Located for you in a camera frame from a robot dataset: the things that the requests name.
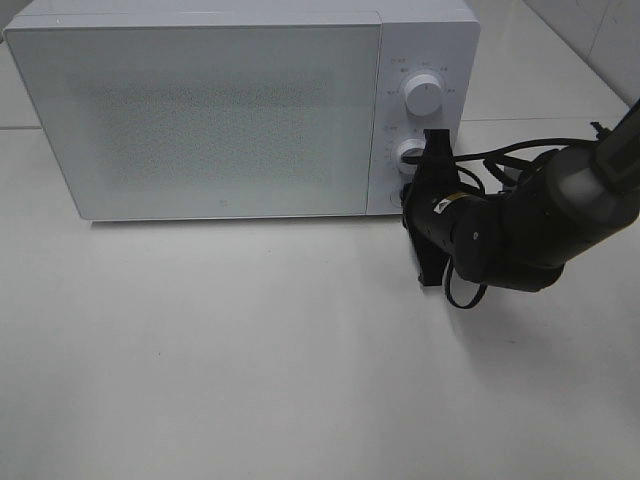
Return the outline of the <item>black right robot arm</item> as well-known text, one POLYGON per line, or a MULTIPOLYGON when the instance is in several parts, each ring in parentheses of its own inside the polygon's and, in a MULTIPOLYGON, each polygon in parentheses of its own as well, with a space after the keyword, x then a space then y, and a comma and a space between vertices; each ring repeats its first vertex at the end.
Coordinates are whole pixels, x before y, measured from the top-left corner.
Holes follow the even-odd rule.
POLYGON ((427 129, 401 193, 402 223, 421 285, 537 292, 565 264, 639 217, 639 107, 593 140, 543 138, 454 155, 446 129, 427 129))

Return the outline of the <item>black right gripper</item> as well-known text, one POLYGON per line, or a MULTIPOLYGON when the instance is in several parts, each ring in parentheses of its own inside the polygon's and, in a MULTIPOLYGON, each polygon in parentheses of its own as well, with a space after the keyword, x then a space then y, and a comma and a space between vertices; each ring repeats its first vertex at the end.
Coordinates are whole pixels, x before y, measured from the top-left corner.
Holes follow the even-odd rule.
POLYGON ((423 133, 421 162, 401 194, 402 223, 414 250, 419 283, 435 287, 443 283, 453 252, 457 214, 448 208, 457 200, 478 197, 480 189, 461 181, 449 129, 424 129, 423 133))

